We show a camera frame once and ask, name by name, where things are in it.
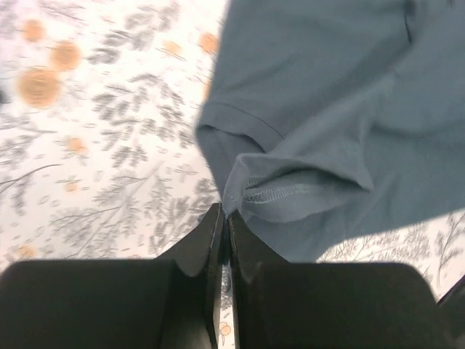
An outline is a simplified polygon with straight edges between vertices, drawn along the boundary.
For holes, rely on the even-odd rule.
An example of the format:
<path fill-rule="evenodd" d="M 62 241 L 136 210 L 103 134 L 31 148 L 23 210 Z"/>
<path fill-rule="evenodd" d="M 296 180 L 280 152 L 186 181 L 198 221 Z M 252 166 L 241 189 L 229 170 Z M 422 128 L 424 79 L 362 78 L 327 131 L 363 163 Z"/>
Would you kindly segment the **blue-grey t shirt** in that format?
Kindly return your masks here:
<path fill-rule="evenodd" d="M 232 1 L 195 129 L 292 262 L 464 208 L 462 1 Z"/>

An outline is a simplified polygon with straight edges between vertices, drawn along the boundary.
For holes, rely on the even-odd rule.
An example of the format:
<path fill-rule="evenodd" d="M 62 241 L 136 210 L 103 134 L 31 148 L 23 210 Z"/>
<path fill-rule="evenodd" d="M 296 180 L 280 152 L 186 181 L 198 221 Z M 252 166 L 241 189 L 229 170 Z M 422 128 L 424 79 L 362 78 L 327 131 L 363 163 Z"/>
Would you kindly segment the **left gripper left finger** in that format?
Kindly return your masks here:
<path fill-rule="evenodd" d="M 1 274 L 3 348 L 216 348 L 222 208 L 154 259 L 26 260 Z"/>

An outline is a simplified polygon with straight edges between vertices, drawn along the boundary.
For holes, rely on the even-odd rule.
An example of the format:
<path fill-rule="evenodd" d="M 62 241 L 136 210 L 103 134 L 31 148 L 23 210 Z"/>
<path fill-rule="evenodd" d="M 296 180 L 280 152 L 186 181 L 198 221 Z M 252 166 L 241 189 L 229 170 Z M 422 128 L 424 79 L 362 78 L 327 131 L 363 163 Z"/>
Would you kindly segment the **floral table cloth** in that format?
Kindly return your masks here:
<path fill-rule="evenodd" d="M 219 204 L 216 348 L 237 348 L 228 220 L 242 215 L 225 214 L 195 135 L 231 2 L 1 3 L 1 274 L 154 259 Z M 464 208 L 292 263 L 343 262 L 410 265 L 441 300 L 464 283 Z"/>

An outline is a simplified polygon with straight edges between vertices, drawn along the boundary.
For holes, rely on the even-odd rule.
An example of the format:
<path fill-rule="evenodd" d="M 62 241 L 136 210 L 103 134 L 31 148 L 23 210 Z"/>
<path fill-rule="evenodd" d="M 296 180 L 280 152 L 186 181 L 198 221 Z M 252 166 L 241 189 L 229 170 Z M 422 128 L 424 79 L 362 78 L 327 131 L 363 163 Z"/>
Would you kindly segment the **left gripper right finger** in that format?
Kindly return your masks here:
<path fill-rule="evenodd" d="M 292 263 L 228 220 L 237 348 L 462 348 L 464 283 L 441 300 L 410 265 Z"/>

